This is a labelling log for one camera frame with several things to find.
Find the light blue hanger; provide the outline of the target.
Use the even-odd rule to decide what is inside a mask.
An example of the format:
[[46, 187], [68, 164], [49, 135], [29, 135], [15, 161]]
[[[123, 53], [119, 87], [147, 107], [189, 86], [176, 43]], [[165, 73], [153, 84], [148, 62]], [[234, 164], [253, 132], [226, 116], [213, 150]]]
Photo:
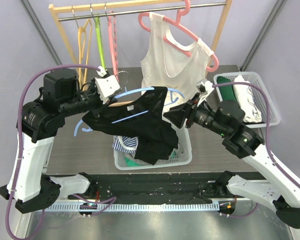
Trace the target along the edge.
[[[141, 88], [136, 88], [136, 89], [133, 89], [133, 90], [127, 90], [127, 87], [126, 87], [126, 83], [124, 84], [124, 92], [123, 93], [120, 93], [118, 95], [115, 96], [116, 99], [119, 99], [119, 98], [122, 98], [122, 97], [125, 97], [125, 96], [128, 96], [128, 95], [132, 95], [132, 94], [136, 94], [136, 93], [141, 93], [141, 92], [146, 92], [146, 91], [153, 91], [155, 90], [154, 87], [141, 87]], [[177, 89], [174, 89], [174, 88], [167, 88], [168, 91], [170, 92], [174, 92], [174, 93], [177, 93], [179, 94], [183, 99], [185, 98], [185, 95], [177, 90]], [[172, 103], [176, 102], [178, 99], [178, 97], [176, 98], [176, 100], [171, 100]], [[80, 126], [82, 125], [83, 123], [83, 120], [81, 119], [80, 121], [78, 121], [78, 123], [76, 124], [75, 128], [74, 128], [74, 132], [73, 132], [73, 136], [76, 137], [77, 134], [78, 134], [78, 131], [79, 131], [79, 128]], [[89, 133], [89, 132], [92, 132], [93, 129], [91, 129], [90, 127], [89, 128], [82, 128], [81, 129], [82, 132], [86, 132], [86, 133]]]

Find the black tank top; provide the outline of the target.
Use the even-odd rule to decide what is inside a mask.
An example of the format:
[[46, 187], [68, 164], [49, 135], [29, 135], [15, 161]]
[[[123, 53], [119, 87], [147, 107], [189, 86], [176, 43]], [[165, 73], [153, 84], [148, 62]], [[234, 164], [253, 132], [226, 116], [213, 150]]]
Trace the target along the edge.
[[99, 116], [89, 111], [82, 120], [94, 131], [137, 137], [134, 158], [154, 165], [158, 160], [168, 160], [178, 148], [176, 131], [162, 118], [167, 92], [166, 87], [155, 86], [127, 105], [110, 106]]

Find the white tank top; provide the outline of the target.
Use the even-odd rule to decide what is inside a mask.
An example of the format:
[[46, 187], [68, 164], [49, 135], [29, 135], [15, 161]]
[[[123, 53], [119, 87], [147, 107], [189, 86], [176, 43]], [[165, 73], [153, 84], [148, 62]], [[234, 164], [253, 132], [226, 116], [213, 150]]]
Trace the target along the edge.
[[176, 89], [168, 92], [164, 112], [185, 103], [197, 92], [197, 83], [205, 78], [207, 65], [214, 52], [200, 38], [184, 46], [177, 42], [164, 16], [151, 12], [148, 51], [140, 62], [143, 80], [141, 86]]

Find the pink hanger with white top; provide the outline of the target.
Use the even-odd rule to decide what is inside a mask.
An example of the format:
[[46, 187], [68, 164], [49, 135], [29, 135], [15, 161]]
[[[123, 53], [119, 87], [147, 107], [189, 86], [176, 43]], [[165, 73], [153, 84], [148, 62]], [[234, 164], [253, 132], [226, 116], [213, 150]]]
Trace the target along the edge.
[[[199, 37], [196, 36], [193, 32], [191, 32], [189, 29], [187, 29], [185, 26], [180, 24], [181, 21], [181, 17], [185, 16], [186, 14], [189, 13], [190, 8], [191, 8], [191, 4], [189, 0], [185, 0], [185, 7], [184, 9], [178, 9], [177, 10], [177, 14], [176, 14], [176, 20], [172, 20], [166, 16], [162, 17], [162, 20], [164, 22], [167, 22], [169, 24], [171, 24], [172, 26], [176, 27], [177, 29], [181, 30], [182, 32], [186, 33], [188, 36], [190, 36], [194, 41], [198, 42], [199, 41]], [[151, 32], [151, 29], [148, 28], [146, 25], [144, 25], [142, 18], [143, 17], [150, 17], [150, 13], [151, 12], [142, 12], [138, 15], [138, 22], [140, 24], [140, 26], [146, 30], [147, 32]], [[163, 37], [163, 40], [168, 43], [169, 45], [171, 45], [172, 47], [174, 47], [175, 49], [177, 49], [179, 52], [183, 53], [184, 55], [186, 55], [187, 57], [190, 57], [192, 54], [187, 51], [187, 50], [183, 50], [182, 48], [180, 48], [179, 46], [177, 46], [176, 44], [172, 43], [170, 40], [167, 39], [166, 36]], [[208, 72], [215, 72], [218, 67], [219, 67], [219, 60], [217, 58], [217, 56], [213, 53], [210, 58], [213, 60], [213, 67], [206, 67], [206, 70]]]

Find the blue striped tank top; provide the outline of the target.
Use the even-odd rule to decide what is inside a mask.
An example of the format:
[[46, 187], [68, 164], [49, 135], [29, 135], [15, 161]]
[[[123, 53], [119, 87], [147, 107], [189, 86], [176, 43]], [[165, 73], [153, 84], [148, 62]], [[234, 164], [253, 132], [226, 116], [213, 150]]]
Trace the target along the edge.
[[135, 153], [138, 148], [138, 137], [115, 136], [112, 148], [122, 153]]

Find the green tank top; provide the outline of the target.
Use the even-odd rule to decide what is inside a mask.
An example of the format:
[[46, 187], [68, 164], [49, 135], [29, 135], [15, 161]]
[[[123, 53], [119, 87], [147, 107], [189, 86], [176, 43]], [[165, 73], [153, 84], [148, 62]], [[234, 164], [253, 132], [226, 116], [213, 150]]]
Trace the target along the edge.
[[[125, 162], [128, 167], [138, 167], [138, 166], [154, 166], [153, 164], [150, 164], [148, 162], [145, 162], [143, 160], [135, 159], [134, 158], [135, 153], [124, 153], [125, 156]], [[172, 154], [169, 156], [169, 159], [172, 159], [176, 155], [176, 152], [173, 151]], [[159, 159], [155, 165], [162, 165], [168, 163], [168, 160], [161, 160]]]

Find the yellow plastic hanger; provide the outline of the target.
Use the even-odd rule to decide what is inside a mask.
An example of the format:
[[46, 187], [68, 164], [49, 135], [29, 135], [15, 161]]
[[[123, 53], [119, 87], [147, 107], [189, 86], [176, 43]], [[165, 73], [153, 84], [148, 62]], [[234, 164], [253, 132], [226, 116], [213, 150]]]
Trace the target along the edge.
[[79, 26], [73, 7], [71, 7], [71, 11], [78, 28], [78, 63], [81, 65], [88, 65], [92, 37], [92, 21], [90, 19], [87, 19], [83, 26]]

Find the pink hanger with striped top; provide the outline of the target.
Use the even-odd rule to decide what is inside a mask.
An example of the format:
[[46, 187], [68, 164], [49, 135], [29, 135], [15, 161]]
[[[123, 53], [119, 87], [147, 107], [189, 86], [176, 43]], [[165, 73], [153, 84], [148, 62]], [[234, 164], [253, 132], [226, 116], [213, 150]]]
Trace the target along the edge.
[[116, 16], [110, 15], [114, 13], [113, 11], [107, 12], [107, 3], [104, 3], [105, 16], [107, 18], [107, 27], [108, 27], [108, 40], [109, 40], [109, 49], [111, 56], [111, 63], [113, 68], [113, 74], [117, 80], [119, 80], [119, 67], [118, 67], [118, 51], [117, 51], [117, 28], [116, 28]]

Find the lime green hanger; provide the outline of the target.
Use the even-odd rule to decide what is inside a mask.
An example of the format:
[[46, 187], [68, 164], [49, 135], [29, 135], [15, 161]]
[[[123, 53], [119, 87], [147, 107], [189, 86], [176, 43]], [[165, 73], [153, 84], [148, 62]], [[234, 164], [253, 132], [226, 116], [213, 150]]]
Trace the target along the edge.
[[104, 49], [103, 49], [100, 18], [98, 16], [94, 16], [93, 10], [92, 10], [92, 4], [90, 4], [90, 13], [91, 13], [92, 19], [94, 20], [94, 25], [95, 25], [95, 34], [96, 34], [97, 47], [98, 47], [98, 52], [99, 52], [100, 65], [104, 69], [106, 69], [106, 61], [105, 61]]

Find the grey tank top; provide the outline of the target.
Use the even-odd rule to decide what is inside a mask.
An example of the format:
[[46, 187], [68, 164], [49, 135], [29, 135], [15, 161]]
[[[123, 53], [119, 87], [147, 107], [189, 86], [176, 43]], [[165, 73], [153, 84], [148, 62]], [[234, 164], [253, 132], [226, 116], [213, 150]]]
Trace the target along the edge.
[[182, 157], [185, 154], [184, 149], [180, 144], [178, 145], [178, 149], [174, 149], [173, 151], [176, 152], [175, 156], [172, 159], [168, 159], [168, 163], [164, 164], [175, 163], [177, 162], [177, 157]]

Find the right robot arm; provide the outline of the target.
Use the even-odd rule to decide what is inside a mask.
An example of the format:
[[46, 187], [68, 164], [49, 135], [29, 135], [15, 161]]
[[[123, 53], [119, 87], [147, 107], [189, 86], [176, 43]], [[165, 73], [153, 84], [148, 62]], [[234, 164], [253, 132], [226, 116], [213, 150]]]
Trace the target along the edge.
[[222, 145], [231, 154], [254, 167], [271, 186], [251, 182], [230, 171], [216, 180], [216, 193], [223, 198], [237, 195], [248, 198], [275, 212], [288, 226], [300, 229], [300, 179], [270, 155], [264, 139], [243, 122], [244, 111], [233, 100], [222, 101], [218, 109], [200, 105], [194, 98], [170, 108], [163, 115], [176, 127], [198, 124], [223, 138]]

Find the folded white printed garment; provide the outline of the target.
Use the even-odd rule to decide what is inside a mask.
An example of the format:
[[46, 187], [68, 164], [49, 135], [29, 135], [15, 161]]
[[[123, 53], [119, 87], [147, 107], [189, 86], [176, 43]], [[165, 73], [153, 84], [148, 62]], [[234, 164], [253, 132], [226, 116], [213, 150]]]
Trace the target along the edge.
[[255, 104], [251, 87], [245, 84], [234, 84], [232, 89], [236, 101], [245, 113], [243, 121], [252, 124], [261, 123], [262, 114]]

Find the wooden clothes rack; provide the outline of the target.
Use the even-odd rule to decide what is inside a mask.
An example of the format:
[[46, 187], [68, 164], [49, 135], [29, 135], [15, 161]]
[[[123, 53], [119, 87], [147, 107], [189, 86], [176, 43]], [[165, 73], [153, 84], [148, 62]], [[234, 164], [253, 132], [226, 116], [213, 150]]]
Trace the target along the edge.
[[[152, 4], [156, 4], [156, 3], [166, 3], [166, 2], [184, 2], [184, 0], [164, 0], [163, 2], [161, 0], [130, 0], [130, 1], [121, 1], [121, 2], [111, 2], [109, 4], [106, 4], [106, 7], [109, 7], [110, 9], [113, 9], [113, 8], [120, 8], [120, 7], [135, 7], [135, 6], [141, 6], [141, 5], [150, 5], [150, 3]], [[215, 32], [215, 35], [214, 35], [214, 39], [213, 39], [213, 43], [212, 43], [212, 47], [210, 48], [207, 44], [207, 46], [213, 51], [213, 50], [216, 50], [216, 47], [218, 45], [218, 41], [219, 41], [219, 38], [221, 36], [221, 33], [222, 33], [222, 30], [223, 30], [223, 26], [225, 24], [225, 21], [227, 19], [227, 15], [228, 15], [228, 12], [229, 12], [229, 9], [230, 9], [230, 6], [231, 6], [231, 3], [232, 3], [232, 0], [226, 0], [225, 2], [222, 2], [220, 3], [219, 5], [221, 6], [224, 6], [223, 7], [223, 10], [222, 10], [222, 13], [221, 13], [221, 16], [220, 16], [220, 19], [219, 19], [219, 23], [218, 23], [218, 26], [217, 26], [217, 29], [216, 29], [216, 32]], [[55, 21], [55, 24], [59, 30], [59, 33], [61, 35], [61, 38], [71, 56], [71, 59], [73, 60], [74, 63], [79, 63], [79, 60], [77, 60], [77, 58], [75, 57], [74, 55], [74, 52], [73, 52], [73, 48], [69, 42], [69, 39], [68, 39], [68, 36], [63, 28], [63, 25], [61, 24], [62, 21], [68, 21], [68, 20], [75, 20], [75, 18], [64, 18], [64, 19], [61, 19], [58, 17], [58, 14], [61, 14], [61, 13], [70, 13], [72, 11], [72, 7], [74, 9], [74, 12], [84, 12], [84, 11], [88, 11], [90, 10], [90, 5], [76, 5], [76, 6], [65, 6], [65, 7], [54, 7], [53, 4], [50, 4], [49, 5], [49, 10], [50, 10], [50, 13]], [[98, 3], [98, 4], [92, 4], [92, 10], [99, 10], [101, 9], [102, 5], [101, 3]], [[145, 12], [151, 12], [151, 13], [155, 13], [155, 12], [158, 12], [158, 11], [164, 11], [164, 9], [154, 9], [154, 10], [145, 10], [145, 11], [141, 11], [139, 12], [140, 13], [145, 13]], [[118, 16], [119, 15], [119, 12], [117, 13], [113, 13], [114, 15], [113, 16]], [[213, 60], [210, 58], [209, 59], [209, 62], [207, 64], [207, 67], [213, 67], [214, 65], [214, 62]]]

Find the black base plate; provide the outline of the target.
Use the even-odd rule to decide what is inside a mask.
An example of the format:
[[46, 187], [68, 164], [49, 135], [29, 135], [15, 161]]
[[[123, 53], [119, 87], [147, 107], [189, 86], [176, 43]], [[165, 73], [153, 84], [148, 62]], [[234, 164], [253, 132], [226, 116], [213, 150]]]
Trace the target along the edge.
[[116, 204], [207, 204], [213, 199], [232, 199], [233, 194], [216, 185], [220, 172], [94, 174], [97, 187], [87, 200], [116, 197]]

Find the aluminium rail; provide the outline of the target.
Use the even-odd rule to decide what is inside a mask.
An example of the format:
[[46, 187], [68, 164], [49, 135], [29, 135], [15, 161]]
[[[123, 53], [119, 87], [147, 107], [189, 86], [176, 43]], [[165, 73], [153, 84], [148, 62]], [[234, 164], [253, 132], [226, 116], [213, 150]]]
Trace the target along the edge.
[[[279, 188], [264, 182], [255, 182], [244, 179], [237, 174], [225, 172], [215, 182], [210, 183], [213, 191], [221, 196], [238, 195], [245, 198], [253, 196], [272, 195], [280, 196]], [[24, 192], [24, 202], [27, 202], [39, 194], [50, 194], [48, 203], [53, 203], [57, 198], [67, 197], [73, 194], [83, 194], [91, 196], [97, 189], [98, 183], [83, 174], [77, 174], [68, 177], [49, 177], [43, 175], [39, 177], [38, 182], [29, 180], [26, 183], [18, 184], [17, 193]]]

